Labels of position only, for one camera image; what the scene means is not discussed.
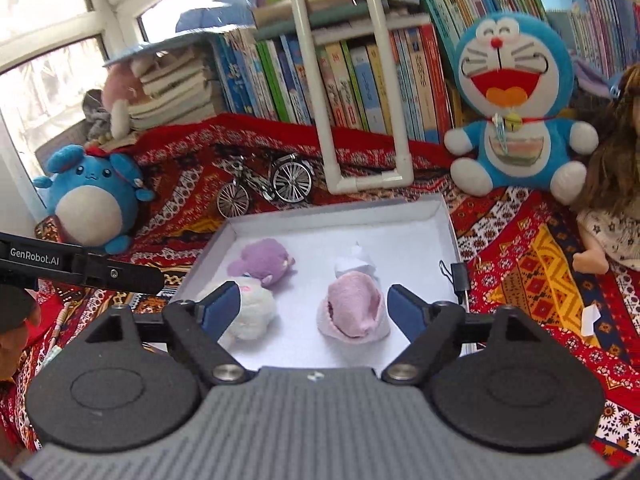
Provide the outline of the person left hand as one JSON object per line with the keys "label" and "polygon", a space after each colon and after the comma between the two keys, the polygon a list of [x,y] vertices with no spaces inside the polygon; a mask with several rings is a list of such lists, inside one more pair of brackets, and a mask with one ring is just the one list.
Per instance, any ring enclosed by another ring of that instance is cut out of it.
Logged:
{"label": "person left hand", "polygon": [[34,297],[25,289],[1,286],[1,380],[9,380],[17,370],[28,341],[28,326],[38,326],[41,311]]}

